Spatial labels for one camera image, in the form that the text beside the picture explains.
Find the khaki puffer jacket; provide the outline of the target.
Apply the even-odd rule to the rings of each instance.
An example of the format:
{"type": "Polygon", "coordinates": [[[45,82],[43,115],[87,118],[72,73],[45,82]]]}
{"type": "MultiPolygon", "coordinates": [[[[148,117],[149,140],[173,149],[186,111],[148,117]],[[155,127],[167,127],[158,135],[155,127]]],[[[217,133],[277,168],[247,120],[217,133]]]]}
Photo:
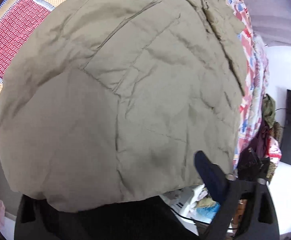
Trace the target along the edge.
{"type": "Polygon", "coordinates": [[[0,160],[13,191],[78,212],[229,173],[247,60],[225,0],[67,0],[3,76],[0,160]]]}

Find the dark maroon garment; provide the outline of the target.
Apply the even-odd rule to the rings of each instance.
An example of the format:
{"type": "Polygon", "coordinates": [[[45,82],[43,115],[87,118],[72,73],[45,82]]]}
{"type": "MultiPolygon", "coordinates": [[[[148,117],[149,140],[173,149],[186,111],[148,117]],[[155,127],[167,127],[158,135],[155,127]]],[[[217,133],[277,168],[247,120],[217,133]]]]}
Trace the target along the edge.
{"type": "Polygon", "coordinates": [[[261,121],[261,125],[257,135],[251,140],[250,144],[244,150],[251,147],[254,150],[254,152],[256,152],[259,158],[266,158],[265,155],[269,146],[268,142],[269,131],[270,128],[263,119],[261,121]]]}

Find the leopard print garment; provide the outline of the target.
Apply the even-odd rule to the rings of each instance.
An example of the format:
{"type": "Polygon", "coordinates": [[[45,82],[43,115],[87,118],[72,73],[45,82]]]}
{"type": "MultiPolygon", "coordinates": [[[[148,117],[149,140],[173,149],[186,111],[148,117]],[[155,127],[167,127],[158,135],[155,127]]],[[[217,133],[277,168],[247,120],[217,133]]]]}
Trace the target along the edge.
{"type": "Polygon", "coordinates": [[[271,128],[271,136],[278,142],[278,145],[281,145],[282,140],[282,130],[280,123],[275,121],[273,127],[271,128]]]}

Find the blue printed plastic bag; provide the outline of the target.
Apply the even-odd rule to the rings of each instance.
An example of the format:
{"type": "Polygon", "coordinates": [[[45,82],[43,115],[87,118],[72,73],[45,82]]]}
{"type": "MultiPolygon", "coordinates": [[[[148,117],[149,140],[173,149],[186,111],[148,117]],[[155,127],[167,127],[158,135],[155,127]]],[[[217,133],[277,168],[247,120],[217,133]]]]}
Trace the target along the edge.
{"type": "Polygon", "coordinates": [[[190,210],[191,216],[196,220],[210,222],[219,211],[220,204],[210,197],[195,202],[190,210]]]}

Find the olive green garment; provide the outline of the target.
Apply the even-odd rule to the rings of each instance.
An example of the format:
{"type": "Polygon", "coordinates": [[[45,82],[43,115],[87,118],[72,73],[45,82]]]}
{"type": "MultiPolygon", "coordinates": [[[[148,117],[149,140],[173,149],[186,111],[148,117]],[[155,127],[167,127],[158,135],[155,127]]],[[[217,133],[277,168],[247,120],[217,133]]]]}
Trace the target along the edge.
{"type": "Polygon", "coordinates": [[[276,102],[269,94],[264,95],[261,110],[264,121],[268,124],[269,128],[272,128],[276,116],[276,102]]]}

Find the pink floral folded blanket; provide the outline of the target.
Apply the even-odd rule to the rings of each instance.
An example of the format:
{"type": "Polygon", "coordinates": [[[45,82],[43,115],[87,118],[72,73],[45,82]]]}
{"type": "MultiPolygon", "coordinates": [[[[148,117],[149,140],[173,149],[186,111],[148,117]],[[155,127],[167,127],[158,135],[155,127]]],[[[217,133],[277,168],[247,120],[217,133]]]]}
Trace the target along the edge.
{"type": "Polygon", "coordinates": [[[244,0],[226,0],[226,2],[236,18],[245,26],[238,35],[247,60],[247,75],[245,96],[239,108],[238,143],[233,159],[233,166],[237,167],[241,152],[256,136],[261,125],[261,105],[269,83],[269,62],[265,53],[265,43],[261,36],[253,31],[246,2],[244,0]]]}

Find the grey curtain right panel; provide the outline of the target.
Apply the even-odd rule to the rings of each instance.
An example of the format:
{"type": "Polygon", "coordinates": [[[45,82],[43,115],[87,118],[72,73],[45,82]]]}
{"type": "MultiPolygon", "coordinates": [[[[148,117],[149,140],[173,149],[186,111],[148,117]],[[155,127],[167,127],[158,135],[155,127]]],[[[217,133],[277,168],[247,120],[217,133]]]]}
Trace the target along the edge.
{"type": "Polygon", "coordinates": [[[252,27],[268,46],[291,46],[291,0],[244,0],[252,27]]]}

